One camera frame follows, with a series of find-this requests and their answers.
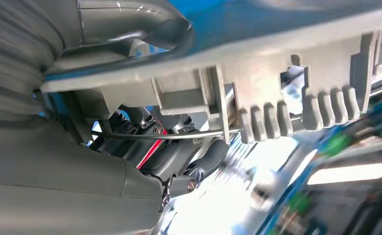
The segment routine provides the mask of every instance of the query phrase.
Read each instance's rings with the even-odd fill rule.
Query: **gray plastic panel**
[[[153,228],[160,199],[0,185],[0,235],[114,235]]]
[[[126,183],[122,196],[162,199],[162,185],[158,179],[154,181],[144,176],[131,163],[126,162]]]
[[[208,112],[200,89],[164,93],[160,102],[162,115]]]
[[[173,50],[142,60],[99,66],[83,77],[48,82],[43,91],[104,85],[122,88],[124,84],[142,85],[153,79],[158,103],[163,109],[166,100],[162,102],[164,92],[156,87],[156,77],[157,83],[163,83],[164,78],[170,80],[173,74],[178,74],[176,84],[180,84],[178,89],[184,92],[181,73],[215,66],[220,68],[224,83],[234,85],[237,110],[244,109],[248,113],[248,123],[242,125],[253,128],[251,108],[263,109],[270,103],[271,106],[262,110],[265,129],[269,138],[277,138],[291,132],[285,109],[277,106],[283,101],[279,75],[295,64],[307,67],[308,71],[303,95],[305,129],[320,130],[355,120],[359,112],[366,112],[367,108],[376,44],[376,33],[368,32],[382,29],[382,2],[301,2],[311,8],[305,11],[298,5],[292,9],[284,4],[270,6],[243,0],[219,4],[206,12],[189,15],[197,32],[190,50]],[[207,95],[204,85],[201,90],[202,96],[198,95],[198,99],[208,104],[212,96]],[[183,110],[180,110],[182,104],[177,103],[170,110],[194,112],[196,110],[189,106],[199,107],[188,103],[183,103],[186,107]]]
[[[42,117],[15,127],[3,123],[0,140],[2,185],[108,195],[122,192],[124,161],[69,142],[58,123]]]

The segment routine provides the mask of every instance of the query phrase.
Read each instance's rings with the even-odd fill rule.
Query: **screw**
[[[197,147],[197,148],[202,146],[202,142],[203,142],[202,138],[194,138],[194,139],[192,139],[193,145],[195,147]]]
[[[163,134],[163,128],[160,125],[156,125],[153,129],[153,133],[156,135],[162,135]]]
[[[195,182],[195,180],[190,180],[188,182],[188,191],[189,192],[192,192],[194,191],[194,189],[197,187],[197,182]]]
[[[169,199],[165,198],[163,201],[162,201],[162,207],[166,207],[169,203]]]
[[[127,134],[131,134],[133,131],[135,131],[135,129],[136,128],[131,123],[129,123],[126,125],[125,131]]]

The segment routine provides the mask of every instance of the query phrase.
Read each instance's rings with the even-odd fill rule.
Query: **red part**
[[[163,134],[166,135],[166,134],[168,134],[168,132],[166,130],[163,130]],[[145,162],[148,161],[148,159],[152,156],[152,154],[154,154],[156,152],[157,148],[159,148],[162,143],[163,143],[162,140],[155,141],[155,143],[152,145],[152,147],[146,153],[146,156],[142,159],[142,161],[137,166],[137,169],[140,169],[143,166],[143,164],[145,164]]]

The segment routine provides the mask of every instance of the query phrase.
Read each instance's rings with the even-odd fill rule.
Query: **metal wire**
[[[231,133],[240,132],[240,129],[230,129]],[[93,135],[103,136],[112,139],[121,139],[121,140],[179,140],[179,139],[193,139],[193,138],[202,138],[209,136],[221,136],[223,135],[222,130],[215,131],[202,131],[202,132],[191,132],[183,134],[168,134],[168,135],[126,135],[126,134],[104,134],[97,131],[91,132]]]

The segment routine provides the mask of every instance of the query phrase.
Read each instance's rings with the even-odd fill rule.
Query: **fluorescent light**
[[[299,165],[299,167],[297,168],[296,172],[294,173],[294,175],[290,179],[289,185],[291,185],[299,177],[299,175],[305,170],[305,168],[310,163],[310,161],[312,160],[312,158],[315,156],[316,153],[317,153],[317,149],[315,149],[312,152],[310,152],[303,159],[302,163]]]
[[[382,177],[382,163],[354,165],[318,170],[313,174],[308,185],[373,180]]]

